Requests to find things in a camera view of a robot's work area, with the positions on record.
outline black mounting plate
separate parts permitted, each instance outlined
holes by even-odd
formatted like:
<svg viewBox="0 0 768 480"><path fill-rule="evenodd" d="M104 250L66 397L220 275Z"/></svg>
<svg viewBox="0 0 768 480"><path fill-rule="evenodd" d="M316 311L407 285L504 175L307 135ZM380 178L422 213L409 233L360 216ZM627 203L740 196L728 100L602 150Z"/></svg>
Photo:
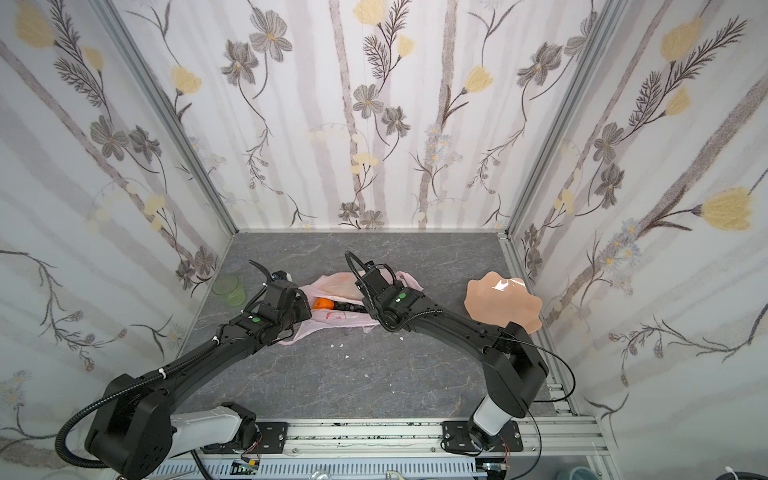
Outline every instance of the black mounting plate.
<svg viewBox="0 0 768 480"><path fill-rule="evenodd" d="M251 454L259 453L283 453L283 447L286 444L286 432L288 431L288 424L285 422L256 422L261 432L261 440L259 446L251 452ZM200 448L203 453L206 454L227 454L227 453L241 453L240 450L235 452L235 446L230 443L214 443L212 445L205 445Z"/></svg>
<svg viewBox="0 0 768 480"><path fill-rule="evenodd" d="M523 451L523 439L520 436L520 428L517 422L510 420L502 427L499 435L507 444L510 452L522 452ZM442 423L442 437L445 443L446 450L453 450L457 452L476 453L475 447L472 446L472 441L469 439L469 431L467 430L466 421L446 420ZM499 442L488 452L503 452L504 445Z"/></svg>

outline table surface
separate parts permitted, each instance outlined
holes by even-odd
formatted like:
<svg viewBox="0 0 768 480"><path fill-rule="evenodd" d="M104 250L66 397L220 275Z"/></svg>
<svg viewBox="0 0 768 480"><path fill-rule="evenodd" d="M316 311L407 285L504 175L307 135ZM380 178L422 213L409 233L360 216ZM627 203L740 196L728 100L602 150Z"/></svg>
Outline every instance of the table surface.
<svg viewBox="0 0 768 480"><path fill-rule="evenodd" d="M345 250L412 274L437 303L465 315L470 279L489 271L510 277L495 233L239 233L220 274L237 275L250 297L263 275L249 259L306 285L347 271ZM184 352L238 313L209 295ZM197 390L177 412L234 401L273 419L466 417L484 396L480 364L438 340L405 330L387 333L380 326L369 333L335 328L260 350ZM540 392L539 398L548 396ZM531 413L554 410L534 404Z"/></svg>

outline floral wallpaper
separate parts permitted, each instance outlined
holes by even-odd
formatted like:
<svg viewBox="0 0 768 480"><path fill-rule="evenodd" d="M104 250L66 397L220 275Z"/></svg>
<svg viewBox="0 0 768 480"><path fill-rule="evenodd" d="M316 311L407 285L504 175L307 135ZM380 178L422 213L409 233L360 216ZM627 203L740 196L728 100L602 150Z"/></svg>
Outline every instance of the floral wallpaper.
<svg viewBox="0 0 768 480"><path fill-rule="evenodd" d="M593 0L118 0L242 229L505 228Z"/></svg>
<svg viewBox="0 0 768 480"><path fill-rule="evenodd" d="M766 470L765 25L629 2L512 232L629 480Z"/></svg>
<svg viewBox="0 0 768 480"><path fill-rule="evenodd" d="M55 433L176 356L230 235L87 3L0 12L0 469L82 478Z"/></svg>

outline blue container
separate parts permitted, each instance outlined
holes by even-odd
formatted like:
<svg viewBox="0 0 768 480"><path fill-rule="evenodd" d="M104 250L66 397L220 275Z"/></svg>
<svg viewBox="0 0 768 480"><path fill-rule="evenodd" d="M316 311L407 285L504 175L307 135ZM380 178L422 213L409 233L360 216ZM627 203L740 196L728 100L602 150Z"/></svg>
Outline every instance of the blue container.
<svg viewBox="0 0 768 480"><path fill-rule="evenodd" d="M556 480L600 480L600 477L589 468L576 467L561 471Z"/></svg>

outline green cup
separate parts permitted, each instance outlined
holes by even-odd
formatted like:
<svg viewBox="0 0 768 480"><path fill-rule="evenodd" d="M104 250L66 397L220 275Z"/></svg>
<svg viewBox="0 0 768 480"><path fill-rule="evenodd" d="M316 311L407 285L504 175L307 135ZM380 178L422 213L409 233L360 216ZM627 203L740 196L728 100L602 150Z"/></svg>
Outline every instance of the green cup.
<svg viewBox="0 0 768 480"><path fill-rule="evenodd" d="M236 275L222 275L216 278L211 291L229 306L238 306L245 301L243 284Z"/></svg>

